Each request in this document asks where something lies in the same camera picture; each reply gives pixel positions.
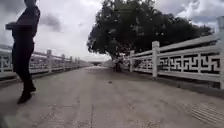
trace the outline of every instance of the decorative pattern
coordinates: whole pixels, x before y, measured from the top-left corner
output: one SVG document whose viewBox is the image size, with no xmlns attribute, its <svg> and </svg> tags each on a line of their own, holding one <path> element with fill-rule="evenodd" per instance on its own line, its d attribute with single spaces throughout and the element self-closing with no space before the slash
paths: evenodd
<svg viewBox="0 0 224 128">
<path fill-rule="evenodd" d="M 48 60 L 46 57 L 32 57 L 30 60 L 30 69 L 48 69 Z"/>
<path fill-rule="evenodd" d="M 134 69 L 136 70 L 152 70 L 152 59 L 135 60 Z"/>
<path fill-rule="evenodd" d="M 10 54 L 0 54 L 0 72 L 11 72 L 12 71 L 12 61 Z"/>
<path fill-rule="evenodd" d="M 220 55 L 212 52 L 161 57 L 158 68 L 159 71 L 219 74 Z"/>
<path fill-rule="evenodd" d="M 0 47 L 0 75 L 1 73 L 13 72 L 12 71 L 12 60 L 10 50 L 5 50 Z M 61 69 L 69 69 L 69 68 L 77 68 L 79 67 L 78 61 L 72 61 L 70 59 L 63 59 L 60 57 L 52 57 L 50 60 L 50 54 L 42 54 L 37 53 L 31 57 L 29 68 L 34 73 L 50 71 L 50 61 L 51 61 L 51 71 L 61 70 Z"/>
</svg>

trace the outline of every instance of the railing post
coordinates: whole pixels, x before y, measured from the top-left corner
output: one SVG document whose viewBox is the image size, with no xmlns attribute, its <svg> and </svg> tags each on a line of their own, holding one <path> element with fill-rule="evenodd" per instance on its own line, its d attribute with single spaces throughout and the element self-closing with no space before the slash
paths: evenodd
<svg viewBox="0 0 224 128">
<path fill-rule="evenodd" d="M 0 60 L 1 60 L 0 61 L 1 62 L 1 67 L 0 67 L 1 70 L 0 70 L 0 72 L 3 73 L 4 72 L 4 59 L 3 59 L 3 56 L 0 56 Z"/>
<path fill-rule="evenodd" d="M 219 45 L 222 48 L 222 52 L 220 53 L 220 84 L 221 89 L 224 89 L 224 16 L 218 18 L 219 25 Z"/>
<path fill-rule="evenodd" d="M 152 75 L 154 78 L 158 76 L 158 50 L 159 50 L 159 42 L 154 41 L 152 42 L 152 67 L 153 67 L 153 72 Z"/>
<path fill-rule="evenodd" d="M 52 51 L 47 50 L 47 63 L 48 63 L 48 72 L 52 72 Z"/>
<path fill-rule="evenodd" d="M 132 51 L 130 51 L 130 72 L 133 72 L 133 65 L 134 65 L 134 60 L 133 60 L 133 56 L 134 56 L 134 54 L 135 54 L 135 51 L 134 50 L 132 50 Z"/>
<path fill-rule="evenodd" d="M 64 54 L 61 55 L 61 61 L 62 61 L 62 68 L 65 71 L 65 55 Z"/>
<path fill-rule="evenodd" d="M 70 69 L 73 68 L 73 58 L 72 58 L 72 56 L 70 56 L 69 68 L 70 68 Z"/>
</svg>

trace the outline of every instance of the leg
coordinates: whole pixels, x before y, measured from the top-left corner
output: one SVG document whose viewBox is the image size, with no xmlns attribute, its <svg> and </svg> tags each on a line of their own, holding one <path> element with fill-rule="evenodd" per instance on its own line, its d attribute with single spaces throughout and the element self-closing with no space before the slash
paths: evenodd
<svg viewBox="0 0 224 128">
<path fill-rule="evenodd" d="M 19 75 L 20 79 L 24 83 L 23 93 L 20 99 L 18 100 L 18 104 L 25 103 L 26 101 L 28 101 L 31 98 L 30 92 L 35 91 L 29 72 L 29 61 L 32 52 L 32 47 L 31 50 L 27 47 L 18 49 L 14 48 L 12 52 L 14 71 Z"/>
</svg>

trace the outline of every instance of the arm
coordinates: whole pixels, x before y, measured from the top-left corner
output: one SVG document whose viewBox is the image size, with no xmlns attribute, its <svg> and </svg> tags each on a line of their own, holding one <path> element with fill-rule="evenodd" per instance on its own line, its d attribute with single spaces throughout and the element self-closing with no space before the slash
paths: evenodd
<svg viewBox="0 0 224 128">
<path fill-rule="evenodd" d="M 36 26 L 39 22 L 40 11 L 38 9 L 30 10 L 26 18 L 20 19 L 17 22 L 6 24 L 7 30 L 12 30 L 20 27 Z"/>
</svg>

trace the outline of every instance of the shoe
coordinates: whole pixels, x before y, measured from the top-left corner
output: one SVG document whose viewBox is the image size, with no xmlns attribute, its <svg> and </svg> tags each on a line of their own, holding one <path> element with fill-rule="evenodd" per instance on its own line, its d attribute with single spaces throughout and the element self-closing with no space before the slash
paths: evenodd
<svg viewBox="0 0 224 128">
<path fill-rule="evenodd" d="M 17 104 L 24 104 L 31 98 L 32 98 L 32 95 L 30 94 L 30 92 L 23 92 L 19 100 L 17 101 Z"/>
<path fill-rule="evenodd" d="M 31 89 L 30 89 L 30 92 L 36 92 L 36 88 L 35 87 L 32 87 Z"/>
</svg>

